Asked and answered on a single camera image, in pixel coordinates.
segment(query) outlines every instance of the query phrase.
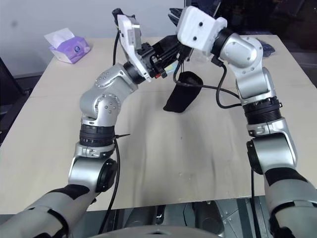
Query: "wooden table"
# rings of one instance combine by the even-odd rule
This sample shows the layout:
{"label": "wooden table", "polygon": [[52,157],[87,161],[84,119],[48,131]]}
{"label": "wooden table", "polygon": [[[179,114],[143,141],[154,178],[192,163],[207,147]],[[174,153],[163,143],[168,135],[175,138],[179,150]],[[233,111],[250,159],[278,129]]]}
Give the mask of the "wooden table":
{"label": "wooden table", "polygon": [[[262,35],[276,52],[263,60],[273,77],[281,112],[298,151],[298,171],[317,186],[317,90],[277,36]],[[159,38],[143,39],[150,44]],[[76,64],[52,59],[0,148],[0,214],[23,210],[46,192],[63,187],[79,139],[79,98],[103,70],[111,67],[113,39],[88,39],[92,51]],[[118,49],[117,59],[124,63]],[[199,52],[185,65],[208,85],[222,69]],[[144,82],[123,104],[116,133],[121,177],[114,208],[247,197],[250,165],[242,108],[223,110],[215,90],[203,89],[182,114],[163,107],[174,88],[171,75]],[[224,87],[235,90],[229,70]],[[224,104],[237,99],[221,93]],[[256,195],[264,194],[255,178]],[[112,189],[90,210],[104,210]]]}

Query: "white tissue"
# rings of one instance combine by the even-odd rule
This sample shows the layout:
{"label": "white tissue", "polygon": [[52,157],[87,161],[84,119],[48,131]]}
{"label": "white tissue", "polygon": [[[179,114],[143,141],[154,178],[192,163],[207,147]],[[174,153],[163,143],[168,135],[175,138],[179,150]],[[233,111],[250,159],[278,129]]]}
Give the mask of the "white tissue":
{"label": "white tissue", "polygon": [[54,31],[52,33],[49,33],[45,35],[44,37],[54,48],[57,49],[57,47],[59,47],[61,43],[75,36],[68,28],[64,28],[59,31]]}

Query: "white wall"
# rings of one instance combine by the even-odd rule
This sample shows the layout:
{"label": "white wall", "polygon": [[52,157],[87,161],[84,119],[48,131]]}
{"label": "white wall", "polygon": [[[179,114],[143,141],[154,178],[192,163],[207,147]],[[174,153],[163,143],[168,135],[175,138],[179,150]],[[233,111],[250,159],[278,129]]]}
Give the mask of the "white wall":
{"label": "white wall", "polygon": [[68,27],[83,37],[114,37],[112,10],[135,14],[142,36],[175,33],[167,14],[183,0],[0,0],[0,57],[13,76],[44,71],[52,58],[44,35]]}

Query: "purple tissue box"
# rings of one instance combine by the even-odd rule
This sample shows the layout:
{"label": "purple tissue box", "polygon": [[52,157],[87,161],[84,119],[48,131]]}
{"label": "purple tissue box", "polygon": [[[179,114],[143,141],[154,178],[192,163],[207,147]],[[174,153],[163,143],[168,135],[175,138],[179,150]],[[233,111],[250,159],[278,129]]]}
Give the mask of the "purple tissue box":
{"label": "purple tissue box", "polygon": [[83,37],[74,36],[65,28],[45,35],[50,42],[50,51],[58,60],[67,63],[76,63],[81,57],[90,51],[90,47]]}

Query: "black chair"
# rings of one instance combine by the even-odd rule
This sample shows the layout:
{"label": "black chair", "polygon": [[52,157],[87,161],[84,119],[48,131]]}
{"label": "black chair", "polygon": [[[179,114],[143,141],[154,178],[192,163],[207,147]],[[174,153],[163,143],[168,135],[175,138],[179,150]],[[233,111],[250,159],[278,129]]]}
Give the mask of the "black chair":
{"label": "black chair", "polygon": [[0,58],[0,143],[9,132],[29,94],[24,92]]}

